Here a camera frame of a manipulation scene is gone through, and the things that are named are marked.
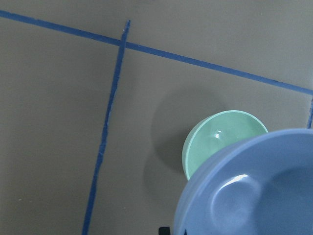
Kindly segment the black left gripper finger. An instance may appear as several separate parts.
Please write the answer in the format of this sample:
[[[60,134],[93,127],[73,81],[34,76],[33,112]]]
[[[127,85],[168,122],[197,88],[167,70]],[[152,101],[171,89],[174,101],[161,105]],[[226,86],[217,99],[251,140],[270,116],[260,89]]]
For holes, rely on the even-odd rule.
[[[158,235],[170,235],[170,227],[159,227]]]

